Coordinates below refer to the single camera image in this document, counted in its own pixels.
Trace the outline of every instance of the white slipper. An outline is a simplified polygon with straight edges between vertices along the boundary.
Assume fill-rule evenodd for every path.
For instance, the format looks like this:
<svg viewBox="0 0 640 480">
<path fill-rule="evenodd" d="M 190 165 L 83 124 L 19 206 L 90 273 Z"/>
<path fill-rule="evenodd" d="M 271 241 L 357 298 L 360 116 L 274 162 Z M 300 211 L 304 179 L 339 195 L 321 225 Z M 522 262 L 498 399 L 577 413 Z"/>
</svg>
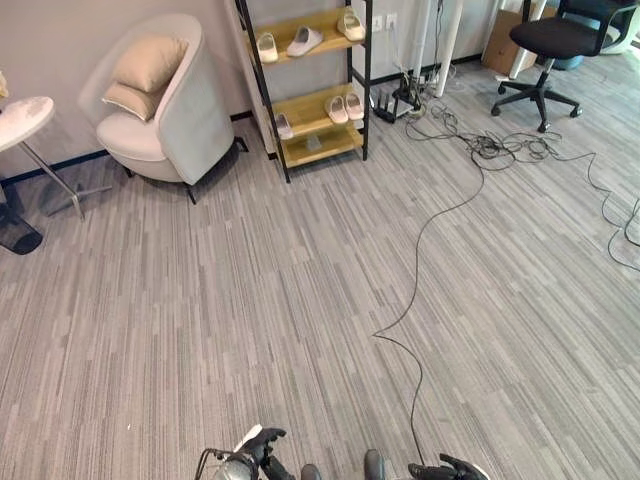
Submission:
<svg viewBox="0 0 640 480">
<path fill-rule="evenodd" d="M 362 22 L 351 7 L 347 7 L 338 19 L 338 31 L 342 33 L 350 42 L 360 42 L 364 40 L 367 31 L 362 26 Z"/>
<path fill-rule="evenodd" d="M 344 105 L 349 120 L 362 120 L 364 118 L 364 108 L 362 108 L 362 102 L 360 97 L 355 93 L 350 92 L 344 96 Z"/>
<path fill-rule="evenodd" d="M 287 55 L 290 57 L 302 57 L 309 51 L 322 43 L 322 32 L 318 32 L 309 27 L 300 27 L 296 32 L 296 37 L 287 48 Z"/>
<path fill-rule="evenodd" d="M 271 33 L 263 33 L 257 41 L 258 55 L 262 63 L 275 63 L 278 61 L 278 49 L 276 40 Z"/>
<path fill-rule="evenodd" d="M 289 120 L 284 113 L 276 115 L 276 127 L 278 128 L 278 136 L 280 140 L 290 140 L 293 138 L 293 130 L 289 125 Z"/>
<path fill-rule="evenodd" d="M 329 118 L 336 125 L 342 125 L 349 121 L 349 114 L 344 109 L 344 99 L 342 97 L 333 97 L 324 104 L 324 109 Z"/>
</svg>

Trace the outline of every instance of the chair leg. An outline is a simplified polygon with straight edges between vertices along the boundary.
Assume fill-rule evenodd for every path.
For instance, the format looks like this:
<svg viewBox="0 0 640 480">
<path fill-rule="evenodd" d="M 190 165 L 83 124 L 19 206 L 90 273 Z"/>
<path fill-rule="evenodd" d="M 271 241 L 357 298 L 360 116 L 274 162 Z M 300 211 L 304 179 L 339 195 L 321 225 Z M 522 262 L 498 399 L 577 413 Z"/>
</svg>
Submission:
<svg viewBox="0 0 640 480">
<path fill-rule="evenodd" d="M 534 88 L 529 88 L 524 92 L 516 93 L 507 98 L 503 98 L 502 100 L 498 100 L 496 103 L 494 103 L 493 108 L 499 107 L 501 105 L 506 105 L 508 103 L 517 102 L 518 100 L 522 100 L 523 98 L 529 98 L 531 97 L 531 94 L 533 94 L 534 92 L 535 92 Z"/>
<path fill-rule="evenodd" d="M 240 148 L 242 149 L 243 152 L 248 152 L 249 151 L 249 147 L 247 147 L 247 143 L 244 141 L 244 138 L 235 137 L 233 139 L 233 143 L 236 143 L 236 144 L 240 145 Z"/>
<path fill-rule="evenodd" d="M 513 88 L 514 90 L 520 90 L 524 92 L 525 90 L 531 90 L 535 85 L 531 85 L 530 83 L 518 83 L 518 82 L 502 82 L 500 83 L 500 87 L 498 88 L 499 92 L 502 92 L 504 88 Z"/>
<path fill-rule="evenodd" d="M 575 100 L 570 99 L 569 97 L 565 97 L 564 95 L 560 95 L 559 93 L 552 92 L 551 90 L 545 90 L 544 92 L 545 98 L 549 100 L 553 100 L 555 102 L 564 103 L 566 105 L 571 105 L 572 107 L 579 107 L 580 102 L 576 102 Z"/>
<path fill-rule="evenodd" d="M 193 195 L 193 190 L 191 190 L 191 185 L 189 185 L 188 183 L 185 183 L 184 186 L 187 189 L 187 195 L 189 195 L 189 199 L 191 200 L 191 203 L 195 205 L 197 202 L 196 202 L 196 197 Z"/>
<path fill-rule="evenodd" d="M 545 133 L 551 125 L 547 121 L 547 106 L 544 103 L 544 92 L 538 91 L 538 94 L 534 98 L 535 98 L 536 104 L 538 105 L 538 111 L 540 112 L 540 117 L 542 118 L 542 122 L 538 127 L 538 131 L 540 133 Z"/>
</svg>

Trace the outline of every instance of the black office chair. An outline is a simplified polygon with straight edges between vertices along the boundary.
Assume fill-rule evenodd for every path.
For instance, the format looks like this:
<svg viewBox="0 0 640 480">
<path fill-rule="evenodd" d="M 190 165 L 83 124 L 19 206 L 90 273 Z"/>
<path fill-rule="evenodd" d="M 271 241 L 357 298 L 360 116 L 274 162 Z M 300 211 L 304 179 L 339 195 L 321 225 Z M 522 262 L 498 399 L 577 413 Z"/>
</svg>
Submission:
<svg viewBox="0 0 640 480">
<path fill-rule="evenodd" d="M 506 88 L 513 88 L 519 93 L 497 101 L 491 109 L 491 114 L 497 117 L 500 115 L 500 106 L 528 98 L 538 105 L 542 117 L 538 131 L 541 133 L 546 132 L 550 126 L 547 120 L 545 98 L 573 106 L 571 117 L 580 116 L 582 108 L 579 102 L 552 91 L 546 84 L 553 63 L 556 60 L 569 59 L 578 55 L 595 57 L 604 47 L 624 40 L 629 33 L 631 18 L 636 7 L 636 0 L 562 0 L 555 17 L 525 22 L 514 27 L 511 30 L 511 39 L 519 46 L 546 57 L 545 68 L 535 85 L 517 82 L 500 83 L 499 94 L 505 93 Z M 567 13 L 596 20 L 600 22 L 600 27 L 595 30 L 564 18 Z M 620 36 L 615 42 L 607 36 L 607 28 L 614 19 L 613 25 L 620 31 Z"/>
</svg>

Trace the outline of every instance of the power outlet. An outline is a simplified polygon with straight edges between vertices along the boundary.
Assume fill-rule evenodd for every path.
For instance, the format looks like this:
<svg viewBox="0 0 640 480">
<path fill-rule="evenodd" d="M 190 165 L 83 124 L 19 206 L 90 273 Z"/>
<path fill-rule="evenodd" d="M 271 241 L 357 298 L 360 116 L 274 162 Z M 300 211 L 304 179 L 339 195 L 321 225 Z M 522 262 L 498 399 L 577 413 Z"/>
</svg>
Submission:
<svg viewBox="0 0 640 480">
<path fill-rule="evenodd" d="M 371 29 L 373 33 L 381 32 L 384 29 L 384 24 L 382 23 L 382 15 L 376 15 L 375 17 L 373 17 Z"/>
<path fill-rule="evenodd" d="M 388 13 L 387 25 L 386 25 L 387 30 L 391 30 L 391 29 L 396 30 L 397 25 L 398 25 L 398 13 L 397 12 Z"/>
</svg>

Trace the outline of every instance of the power cord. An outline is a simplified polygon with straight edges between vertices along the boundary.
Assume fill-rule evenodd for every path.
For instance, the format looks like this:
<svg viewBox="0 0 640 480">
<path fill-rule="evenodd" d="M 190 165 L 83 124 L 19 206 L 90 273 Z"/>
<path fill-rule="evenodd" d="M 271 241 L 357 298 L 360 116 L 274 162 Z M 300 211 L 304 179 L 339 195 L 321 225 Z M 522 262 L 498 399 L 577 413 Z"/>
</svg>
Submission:
<svg viewBox="0 0 640 480">
<path fill-rule="evenodd" d="M 424 105 L 423 115 L 425 113 L 426 113 L 426 104 Z M 411 427 L 411 433 L 413 435 L 413 440 L 416 446 L 416 450 L 418 451 L 418 456 L 420 458 L 420 462 L 422 463 L 422 465 L 425 465 L 425 461 L 424 461 L 424 456 L 422 454 L 422 448 L 420 447 L 420 442 L 418 440 L 418 435 L 416 433 L 414 418 L 415 418 L 416 402 L 417 402 L 418 395 L 420 393 L 420 389 L 422 387 L 422 383 L 424 380 L 424 367 L 422 366 L 422 363 L 420 362 L 416 354 L 409 347 L 407 347 L 406 345 L 404 345 L 402 342 L 398 340 L 388 337 L 387 335 L 385 335 L 385 333 L 391 330 L 392 328 L 394 328 L 395 326 L 397 326 L 398 324 L 400 324 L 406 318 L 409 311 L 413 307 L 413 304 L 415 303 L 415 299 L 418 293 L 418 282 L 419 282 L 419 275 L 420 275 L 420 242 L 422 241 L 422 237 L 424 235 L 425 230 L 438 217 L 441 217 L 454 210 L 462 208 L 463 206 L 468 205 L 473 200 L 475 200 L 475 198 L 480 194 L 480 192 L 482 192 L 484 188 L 485 181 L 486 181 L 485 171 L 498 172 L 498 171 L 506 170 L 511 166 L 513 166 L 514 163 L 527 163 L 527 164 L 540 163 L 549 157 L 559 162 L 572 162 L 572 161 L 591 157 L 591 160 L 589 162 L 589 167 L 587 169 L 588 181 L 593 188 L 595 188 L 596 190 L 602 193 L 606 193 L 606 197 L 602 203 L 602 215 L 607 222 L 609 222 L 610 224 L 618 228 L 616 232 L 613 234 L 613 236 L 611 237 L 611 239 L 609 240 L 609 244 L 607 246 L 609 255 L 616 263 L 640 272 L 640 269 L 638 267 L 631 264 L 627 264 L 626 262 L 623 262 L 617 259 L 612 253 L 612 243 L 620 232 L 624 232 L 627 240 L 631 242 L 633 245 L 640 246 L 638 245 L 637 242 L 632 241 L 628 234 L 629 225 L 638 216 L 638 213 L 640 212 L 640 199 L 636 201 L 636 204 L 634 205 L 634 208 L 633 208 L 632 216 L 629 220 L 627 220 L 624 226 L 620 226 L 616 224 L 606 216 L 604 205 L 612 195 L 612 191 L 596 184 L 591 178 L 591 168 L 596 159 L 595 152 L 579 155 L 572 158 L 562 157 L 560 153 L 555 148 L 553 148 L 553 146 L 549 143 L 551 141 L 562 140 L 562 135 L 554 132 L 549 132 L 544 136 L 532 135 L 529 133 L 514 133 L 502 138 L 500 138 L 497 134 L 490 131 L 487 131 L 484 134 L 480 134 L 480 135 L 473 134 L 473 133 L 464 133 L 464 132 L 461 132 L 458 128 L 458 118 L 449 111 L 446 105 L 442 103 L 438 103 L 435 106 L 433 106 L 431 108 L 431 114 L 436 120 L 440 120 L 442 122 L 445 128 L 445 132 L 438 133 L 435 135 L 425 133 L 416 125 L 417 122 L 420 120 L 420 117 L 418 117 L 418 118 L 409 119 L 407 121 L 407 123 L 405 124 L 406 135 L 411 140 L 418 141 L 418 142 L 433 141 L 433 140 L 448 140 L 453 138 L 462 140 L 467 145 L 467 151 L 469 152 L 469 159 L 471 160 L 472 164 L 476 166 L 476 168 L 480 173 L 480 179 L 481 179 L 480 185 L 471 196 L 469 196 L 462 202 L 457 203 L 452 207 L 449 207 L 445 210 L 442 210 L 436 213 L 435 215 L 432 215 L 422 225 L 422 228 L 420 229 L 420 232 L 418 234 L 418 239 L 416 240 L 416 245 L 415 245 L 414 284 L 413 284 L 413 292 L 411 294 L 411 298 L 409 299 L 409 302 L 407 303 L 407 306 L 405 307 L 405 309 L 402 311 L 402 313 L 398 316 L 398 318 L 393 323 L 387 325 L 384 328 L 381 328 L 380 330 L 376 331 L 372 335 L 372 337 L 374 338 L 386 340 L 400 347 L 405 352 L 407 352 L 418 365 L 420 374 L 418 378 L 418 383 L 416 385 L 416 389 L 413 394 L 413 399 L 411 402 L 411 413 L 409 416 L 409 424 Z M 530 160 L 523 160 L 518 158 L 516 153 L 519 153 L 519 152 L 527 152 Z M 499 163 L 497 166 L 492 166 L 490 165 L 490 162 L 491 163 L 501 162 L 501 163 Z"/>
</svg>

